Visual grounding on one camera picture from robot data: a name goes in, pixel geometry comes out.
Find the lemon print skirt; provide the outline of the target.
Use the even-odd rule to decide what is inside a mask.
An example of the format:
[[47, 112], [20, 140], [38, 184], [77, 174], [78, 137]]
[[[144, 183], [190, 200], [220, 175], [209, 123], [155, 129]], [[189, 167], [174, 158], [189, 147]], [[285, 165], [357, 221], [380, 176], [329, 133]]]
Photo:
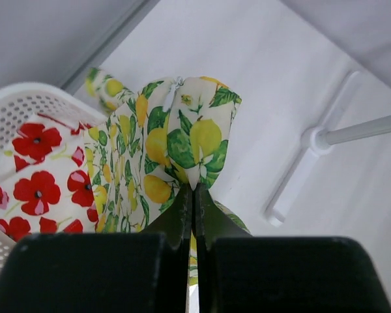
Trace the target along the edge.
[[99, 68], [85, 86], [108, 114], [84, 136], [97, 232], [139, 232], [181, 186], [213, 186], [242, 102], [236, 92], [206, 76], [160, 78], [131, 91]]

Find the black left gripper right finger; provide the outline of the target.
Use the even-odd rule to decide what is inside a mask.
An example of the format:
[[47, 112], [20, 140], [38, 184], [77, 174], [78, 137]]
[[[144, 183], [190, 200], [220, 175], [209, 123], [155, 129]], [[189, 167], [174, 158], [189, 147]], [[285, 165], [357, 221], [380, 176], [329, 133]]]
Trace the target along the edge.
[[201, 312], [391, 312], [369, 254], [348, 237], [254, 237], [194, 191]]

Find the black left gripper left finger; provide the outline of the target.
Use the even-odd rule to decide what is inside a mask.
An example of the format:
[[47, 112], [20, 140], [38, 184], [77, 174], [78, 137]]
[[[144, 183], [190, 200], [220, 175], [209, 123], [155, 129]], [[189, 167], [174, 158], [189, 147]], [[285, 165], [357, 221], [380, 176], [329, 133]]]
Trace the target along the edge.
[[0, 272], [0, 312], [185, 312], [192, 190], [139, 233], [33, 234]]

